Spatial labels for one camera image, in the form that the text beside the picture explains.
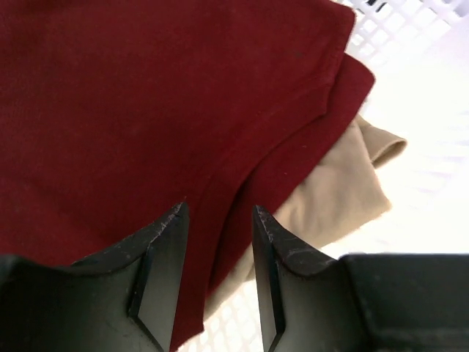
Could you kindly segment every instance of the laundry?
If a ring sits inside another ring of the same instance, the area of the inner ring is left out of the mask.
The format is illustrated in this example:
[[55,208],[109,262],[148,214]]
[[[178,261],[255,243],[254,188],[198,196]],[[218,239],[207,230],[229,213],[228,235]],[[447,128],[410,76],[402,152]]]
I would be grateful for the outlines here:
[[0,0],[0,252],[73,261],[186,201],[172,349],[374,78],[328,0]]
[[[391,209],[374,167],[397,157],[407,141],[357,116],[308,177],[275,212],[276,220],[315,248],[327,246]],[[249,246],[207,299],[208,319],[241,284],[254,279]]]

